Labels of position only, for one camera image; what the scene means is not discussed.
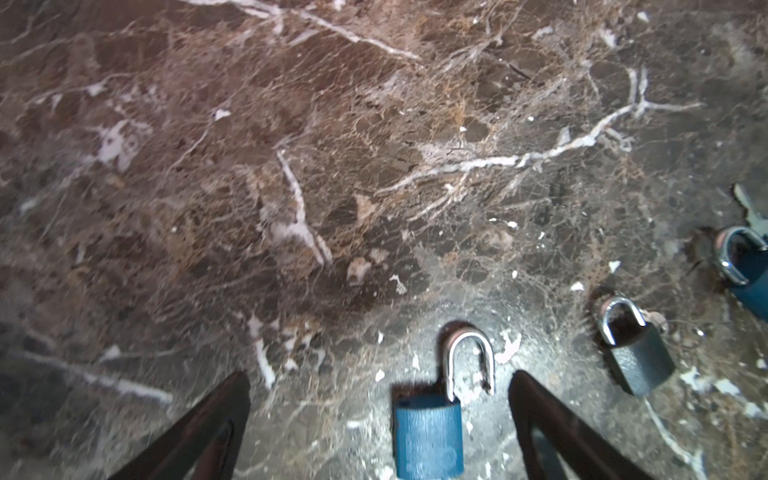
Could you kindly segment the blue padlock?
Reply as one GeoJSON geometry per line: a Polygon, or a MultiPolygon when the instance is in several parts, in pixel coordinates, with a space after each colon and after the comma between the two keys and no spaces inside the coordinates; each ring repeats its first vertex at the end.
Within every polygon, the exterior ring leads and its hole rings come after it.
{"type": "Polygon", "coordinates": [[[767,241],[746,226],[721,230],[715,239],[717,269],[729,291],[758,319],[767,321],[767,241]]]}
{"type": "Polygon", "coordinates": [[[441,341],[439,390],[394,402],[394,460],[399,479],[455,479],[464,473],[462,404],[456,394],[456,352],[466,340],[480,350],[483,390],[496,393],[495,355],[489,337],[463,323],[441,341]]]}

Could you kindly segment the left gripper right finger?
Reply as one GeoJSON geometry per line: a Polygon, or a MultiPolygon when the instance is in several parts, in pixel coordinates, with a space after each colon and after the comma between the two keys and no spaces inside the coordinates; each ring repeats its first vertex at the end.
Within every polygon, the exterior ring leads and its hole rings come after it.
{"type": "Polygon", "coordinates": [[[524,370],[516,371],[508,399],[529,479],[648,479],[600,434],[524,370]]]}

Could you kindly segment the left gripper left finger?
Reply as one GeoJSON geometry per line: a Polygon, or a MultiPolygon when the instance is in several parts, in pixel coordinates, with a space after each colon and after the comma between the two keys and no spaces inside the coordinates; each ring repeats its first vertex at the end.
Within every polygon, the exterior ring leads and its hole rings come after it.
{"type": "Polygon", "coordinates": [[[234,372],[111,477],[231,479],[250,409],[248,376],[234,372]]]}

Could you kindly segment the black padlock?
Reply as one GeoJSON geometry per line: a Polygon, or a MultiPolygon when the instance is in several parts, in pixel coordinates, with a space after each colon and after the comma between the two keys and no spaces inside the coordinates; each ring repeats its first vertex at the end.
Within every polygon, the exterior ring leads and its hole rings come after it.
{"type": "Polygon", "coordinates": [[[596,319],[606,345],[606,363],[626,393],[645,397],[675,372],[661,332],[646,320],[633,300],[608,296],[600,303],[596,319]]]}

